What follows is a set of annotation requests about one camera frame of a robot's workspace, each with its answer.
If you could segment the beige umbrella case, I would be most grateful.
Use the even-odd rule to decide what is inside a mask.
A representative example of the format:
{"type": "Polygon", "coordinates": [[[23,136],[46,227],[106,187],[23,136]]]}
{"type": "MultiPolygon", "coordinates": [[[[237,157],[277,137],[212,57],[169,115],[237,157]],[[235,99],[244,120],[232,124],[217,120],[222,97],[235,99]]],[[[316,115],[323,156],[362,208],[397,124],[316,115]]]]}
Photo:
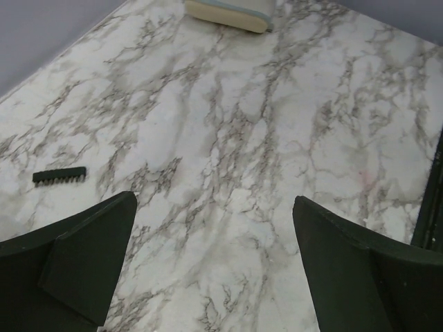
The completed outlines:
{"type": "Polygon", "coordinates": [[[186,0],[184,6],[194,18],[261,34],[273,29],[276,1],[186,0]]]}

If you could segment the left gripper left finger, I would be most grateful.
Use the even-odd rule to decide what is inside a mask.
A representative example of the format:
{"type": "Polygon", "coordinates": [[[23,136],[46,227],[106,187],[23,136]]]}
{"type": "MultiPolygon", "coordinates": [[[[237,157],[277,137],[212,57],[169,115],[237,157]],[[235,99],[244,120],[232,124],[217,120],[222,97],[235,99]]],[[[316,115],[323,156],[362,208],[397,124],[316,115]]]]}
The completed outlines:
{"type": "Polygon", "coordinates": [[[137,209],[121,192],[1,242],[2,331],[97,331],[107,319],[137,209]]]}

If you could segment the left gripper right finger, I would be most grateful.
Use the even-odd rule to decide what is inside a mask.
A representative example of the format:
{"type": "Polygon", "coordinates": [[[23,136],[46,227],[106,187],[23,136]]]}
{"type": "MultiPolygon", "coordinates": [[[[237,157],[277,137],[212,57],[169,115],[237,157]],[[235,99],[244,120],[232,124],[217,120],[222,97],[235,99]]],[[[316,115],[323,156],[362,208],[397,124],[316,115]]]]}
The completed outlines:
{"type": "Polygon", "coordinates": [[[321,331],[441,331],[442,254],[297,196],[293,224],[321,331]]]}

